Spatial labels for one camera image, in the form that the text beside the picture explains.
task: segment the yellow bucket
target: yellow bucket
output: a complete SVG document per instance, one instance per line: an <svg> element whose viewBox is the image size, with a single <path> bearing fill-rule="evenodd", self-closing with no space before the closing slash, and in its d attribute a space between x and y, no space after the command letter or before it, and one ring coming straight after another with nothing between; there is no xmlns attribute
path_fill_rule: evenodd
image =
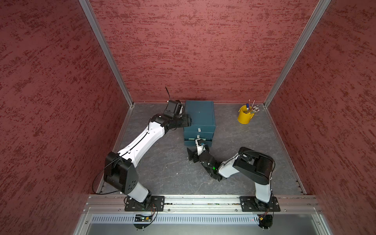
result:
<svg viewBox="0 0 376 235"><path fill-rule="evenodd" d="M244 112L247 111L247 106L246 105L243 105L240 109L239 109L239 116L238 116L238 121L241 123L241 124L248 124L249 121L253 118L253 116L255 114L245 114Z"/></svg>

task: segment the aluminum frame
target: aluminum frame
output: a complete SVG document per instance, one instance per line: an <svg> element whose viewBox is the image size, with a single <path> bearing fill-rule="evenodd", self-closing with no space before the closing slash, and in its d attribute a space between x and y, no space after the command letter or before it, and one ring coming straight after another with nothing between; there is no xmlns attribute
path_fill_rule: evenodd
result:
<svg viewBox="0 0 376 235"><path fill-rule="evenodd" d="M265 99L264 105L268 107L273 100L273 97L276 95L279 87L282 85L282 82L285 80L288 72L290 71L291 67L294 65L296 59L298 58L299 54L303 50L303 47L307 43L309 37L311 36L313 30L315 29L316 25L320 21L322 15L324 14L326 8L328 7L331 0L320 0L317 3L316 8L314 9L311 17L309 18L307 25L305 26L302 34L300 35L293 51L290 54L290 57L287 59L285 66L283 67L281 73L279 74L276 82L274 83L273 87L271 88L268 96Z"/></svg>
<svg viewBox="0 0 376 235"><path fill-rule="evenodd" d="M164 211L159 214L222 214L249 215L260 214L242 212L239 195L163 195ZM75 235L87 233L94 214L135 214L137 212L124 211L123 194L90 195L83 210L80 224L77 225ZM314 195L275 195L281 212L275 214L311 214L321 235L330 235L322 210Z"/></svg>
<svg viewBox="0 0 376 235"><path fill-rule="evenodd" d="M111 50L110 50L110 47L107 44L106 38L103 35L102 30L100 29L99 23L98 23L98 21L95 17L94 11L93 11L93 9L90 5L89 0L79 0L79 2L81 4L83 11L85 12L86 18L88 19L91 28L94 31L95 36L97 37L99 45L102 48L104 55L106 56L108 64L110 65L112 72L114 73L115 78L116 78L117 82L119 83L120 89L123 92L124 97L127 100L129 107L133 107L133 100L130 96L130 93L129 93L127 87L125 86L123 77L120 73L119 68L116 65L114 56L111 53Z"/></svg>

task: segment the gray floor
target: gray floor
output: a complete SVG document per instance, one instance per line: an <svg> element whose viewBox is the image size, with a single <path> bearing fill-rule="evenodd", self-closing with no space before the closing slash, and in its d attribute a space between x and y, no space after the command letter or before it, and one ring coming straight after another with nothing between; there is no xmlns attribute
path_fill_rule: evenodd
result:
<svg viewBox="0 0 376 235"><path fill-rule="evenodd" d="M162 113L165 107L165 104L136 104L121 148L133 141L147 126L150 117ZM272 175L273 193L301 194L266 112L261 105L259 107L260 112L255 114L249 124L243 125L237 120L239 105L215 104L216 130L210 153L216 160L224 161L233 157L242 146L264 152L276 162ZM199 162L189 161L182 128L170 130L159 139L143 156L136 169L139 182L154 195L255 194L254 183L241 173L217 182ZM113 190L114 188L106 183L102 188L102 192Z"/></svg>

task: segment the wire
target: wire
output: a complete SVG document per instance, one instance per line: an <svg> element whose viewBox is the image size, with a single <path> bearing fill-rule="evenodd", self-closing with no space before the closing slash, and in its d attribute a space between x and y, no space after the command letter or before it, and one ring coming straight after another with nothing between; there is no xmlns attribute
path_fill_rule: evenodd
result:
<svg viewBox="0 0 376 235"><path fill-rule="evenodd" d="M271 216L271 225L270 226L272 226L273 225L273 218L274 218L274 210L275 210L275 203L273 203L273 215Z"/></svg>
<svg viewBox="0 0 376 235"><path fill-rule="evenodd" d="M145 226L142 226L142 229L144 229L144 228L146 228L147 226L149 226L149 225L151 225L153 222L154 222L154 220L157 218L157 216L158 216L158 207L152 202L152 203L147 203L147 204L153 204L153 207L154 207L154 211L152 211L152 209L150 209L150 213L152 214L152 215L150 215L151 217L152 217L152 221L149 223L149 224L146 224ZM140 214L137 214L136 216L135 216L135 218L136 217L139 217L139 218L141 218L141 219L144 219L144 218L146 218L146 217L149 217L148 215L140 215Z"/></svg>
<svg viewBox="0 0 376 235"><path fill-rule="evenodd" d="M170 93L168 92L168 90L167 90L167 87L165 86L165 88L166 88L166 91L167 91L167 94L168 94L168 100L171 100L171 96L170 96Z"/></svg>
<svg viewBox="0 0 376 235"><path fill-rule="evenodd" d="M274 166L273 166L273 169L271 170L271 172L270 172L270 182L269 182L269 184L270 184L270 190L271 190L271 193L273 194L273 190L271 189L271 175L273 174L273 171L274 171L274 169L275 169L275 167L276 167L276 162L274 162Z"/></svg>
<svg viewBox="0 0 376 235"><path fill-rule="evenodd" d="M231 161L232 159L234 159L234 158L236 158L238 155L236 155L235 157L233 157L233 158L231 158L231 159L229 159L229 160L227 160L227 162L225 163L225 164L223 164L223 166L225 166L229 161Z"/></svg>
<svg viewBox="0 0 376 235"><path fill-rule="evenodd" d="M269 212L269 209L265 213L263 213L262 215L259 215L259 218L263 217L264 215L267 215L268 212Z"/></svg>
<svg viewBox="0 0 376 235"><path fill-rule="evenodd" d="M152 120L152 117L149 119L149 122L147 123L147 131L149 131L150 122Z"/></svg>
<svg viewBox="0 0 376 235"><path fill-rule="evenodd" d="M94 182L95 180L97 179L97 177L99 176L99 174L104 171L106 169L106 167L108 167L109 165L111 165L113 162L115 162L116 160L120 159L121 156L119 156L118 158L115 158L112 162L110 162L109 164L107 164L107 166L105 166L94 178L93 182L91 183L91 190L93 191L93 193L95 193L96 195L105 195L105 194L110 194L110 193L115 193L115 192L118 192L119 190L116 190L116 191L113 191L113 192L110 192L110 193L97 193L94 191Z"/></svg>
<svg viewBox="0 0 376 235"><path fill-rule="evenodd" d="M155 210L157 210L157 214L155 215L155 217L154 217L154 214L153 214L154 219L150 222L150 224L148 224L148 226L151 225L152 222L154 222L154 220L155 220L155 219L157 218L157 216L158 216L158 207L156 207L155 204L154 204L153 202L152 202L152 204L154 205L154 208L155 208L155 209L154 209L154 212L155 212Z"/></svg>

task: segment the drawer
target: drawer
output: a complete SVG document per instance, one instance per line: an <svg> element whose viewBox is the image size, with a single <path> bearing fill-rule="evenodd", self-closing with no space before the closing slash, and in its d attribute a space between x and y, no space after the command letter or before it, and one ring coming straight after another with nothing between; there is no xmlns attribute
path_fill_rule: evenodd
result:
<svg viewBox="0 0 376 235"><path fill-rule="evenodd" d="M200 136L201 139L213 139L214 133L212 132L184 132L184 139L194 138L197 139L197 136Z"/></svg>
<svg viewBox="0 0 376 235"><path fill-rule="evenodd" d="M211 141L204 141L204 144L207 144L209 147L211 147L212 142ZM185 146L196 146L196 142L194 140L184 140Z"/></svg>

